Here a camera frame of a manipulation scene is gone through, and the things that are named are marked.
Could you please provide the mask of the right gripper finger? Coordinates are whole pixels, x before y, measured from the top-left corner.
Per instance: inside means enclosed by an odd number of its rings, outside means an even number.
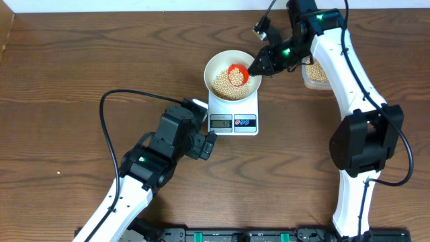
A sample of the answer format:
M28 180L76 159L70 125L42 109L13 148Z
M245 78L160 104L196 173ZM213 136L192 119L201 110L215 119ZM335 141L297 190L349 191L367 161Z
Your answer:
M263 47L258 52L257 56L255 57L254 61L250 66L253 66L253 65L269 67L269 55L268 55L267 47Z
M272 76L273 75L273 69L271 67L265 67L260 65L253 65L250 66L248 69L248 74L250 76Z

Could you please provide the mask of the red plastic measuring scoop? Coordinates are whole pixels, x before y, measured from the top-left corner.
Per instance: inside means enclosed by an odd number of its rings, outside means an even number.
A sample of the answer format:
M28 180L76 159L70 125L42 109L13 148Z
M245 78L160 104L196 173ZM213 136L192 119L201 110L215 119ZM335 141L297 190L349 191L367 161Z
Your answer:
M241 64L231 64L228 68L228 80L235 87L241 87L248 82L247 68Z

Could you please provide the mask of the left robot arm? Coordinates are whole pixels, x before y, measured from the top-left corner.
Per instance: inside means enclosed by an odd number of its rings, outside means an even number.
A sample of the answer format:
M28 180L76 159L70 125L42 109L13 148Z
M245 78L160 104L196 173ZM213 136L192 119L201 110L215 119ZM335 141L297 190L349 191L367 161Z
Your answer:
M200 134L209 105L198 99L169 106L156 132L145 134L122 158L116 179L99 208L77 233L75 241L119 241L132 221L188 156L208 159L216 134Z

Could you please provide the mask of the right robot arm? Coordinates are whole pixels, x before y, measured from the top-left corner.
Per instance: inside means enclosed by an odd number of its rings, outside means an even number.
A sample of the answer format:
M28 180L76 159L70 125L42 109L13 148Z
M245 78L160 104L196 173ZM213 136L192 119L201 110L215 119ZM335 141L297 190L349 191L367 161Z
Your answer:
M347 29L348 13L321 10L314 1L288 1L292 36L283 39L264 15L253 30L265 42L248 69L251 76L293 72L306 58L318 62L335 94L341 123L329 142L339 169L337 207L332 217L339 241L392 241L398 231L373 231L368 222L374 186L396 148L405 140L400 106L390 106L364 71Z

